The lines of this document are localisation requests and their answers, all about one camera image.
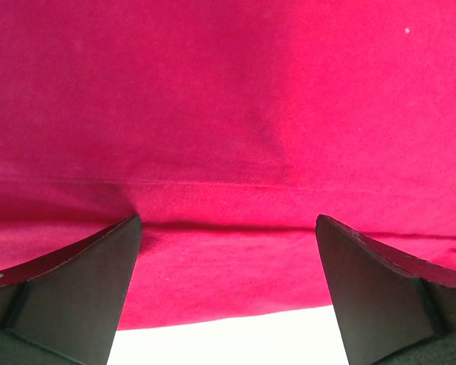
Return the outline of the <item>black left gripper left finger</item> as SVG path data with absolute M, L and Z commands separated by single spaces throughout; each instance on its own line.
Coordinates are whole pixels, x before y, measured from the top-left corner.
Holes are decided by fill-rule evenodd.
M 105 364 L 141 246 L 128 217 L 0 270 L 0 364 Z

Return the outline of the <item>magenta t shirt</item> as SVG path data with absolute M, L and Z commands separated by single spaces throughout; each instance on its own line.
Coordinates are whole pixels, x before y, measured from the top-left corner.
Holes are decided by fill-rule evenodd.
M 456 270 L 456 1 L 0 1 L 0 270 L 133 214 L 122 329 L 327 305 L 320 214 Z

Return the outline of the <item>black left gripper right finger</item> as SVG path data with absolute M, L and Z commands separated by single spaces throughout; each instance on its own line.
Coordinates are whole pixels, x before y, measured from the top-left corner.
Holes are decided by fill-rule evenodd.
M 315 236 L 350 364 L 456 364 L 456 271 L 326 215 Z

